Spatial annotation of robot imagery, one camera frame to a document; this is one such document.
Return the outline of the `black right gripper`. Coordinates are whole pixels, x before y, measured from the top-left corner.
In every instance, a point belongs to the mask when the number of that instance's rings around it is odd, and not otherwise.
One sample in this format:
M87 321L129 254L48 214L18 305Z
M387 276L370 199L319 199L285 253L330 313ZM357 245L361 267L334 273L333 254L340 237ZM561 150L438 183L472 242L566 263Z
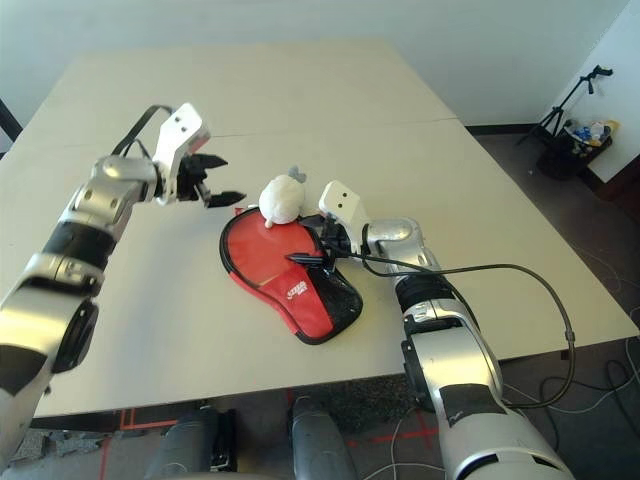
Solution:
M346 230L339 223L325 223L326 218L321 214L301 217L298 223L305 228L321 230L320 240L324 255L314 255L297 252L285 256L285 258L305 268L324 268L328 271L335 269L336 260L349 258L351 255L351 242Z

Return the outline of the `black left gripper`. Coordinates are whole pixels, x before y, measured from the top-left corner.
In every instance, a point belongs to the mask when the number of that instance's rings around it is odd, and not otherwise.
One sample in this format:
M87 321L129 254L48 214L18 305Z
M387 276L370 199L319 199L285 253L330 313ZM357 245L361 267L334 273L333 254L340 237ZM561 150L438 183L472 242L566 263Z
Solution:
M206 170L223 167L227 164L226 160L213 154L194 154L185 157L180 163L177 175L177 200L201 200L207 208L221 208L234 205L245 199L246 195L238 191L223 191L210 195L210 191L204 183L207 178Z

